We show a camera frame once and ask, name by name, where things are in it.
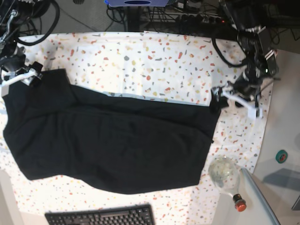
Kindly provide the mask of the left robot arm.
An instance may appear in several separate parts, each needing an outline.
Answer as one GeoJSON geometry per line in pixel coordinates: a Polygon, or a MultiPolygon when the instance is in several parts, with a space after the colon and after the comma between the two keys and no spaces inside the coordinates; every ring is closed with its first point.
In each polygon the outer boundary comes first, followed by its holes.
{"type": "Polygon", "coordinates": [[[235,82],[228,81],[224,86],[211,88],[210,109],[219,112],[228,107],[227,100],[230,99],[238,107],[254,110],[255,117],[258,117],[259,101],[264,90],[263,81],[276,80],[278,72],[277,53],[271,47],[263,6],[257,0],[221,0],[219,5],[226,16],[226,26],[214,31],[211,37],[212,45],[226,65],[245,69],[235,82]],[[235,41],[245,54],[245,58],[239,64],[229,62],[216,42],[217,34],[229,27],[236,30],[235,41]]]}

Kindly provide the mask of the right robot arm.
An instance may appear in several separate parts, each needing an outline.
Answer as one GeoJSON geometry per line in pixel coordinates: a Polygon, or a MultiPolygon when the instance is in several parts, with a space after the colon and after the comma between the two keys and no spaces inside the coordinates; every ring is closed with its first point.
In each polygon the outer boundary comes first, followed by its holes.
{"type": "Polygon", "coordinates": [[[25,48],[17,45],[19,31],[43,8],[40,0],[2,0],[0,2],[0,83],[17,77],[28,86],[41,80],[42,65],[26,65],[25,48]]]}

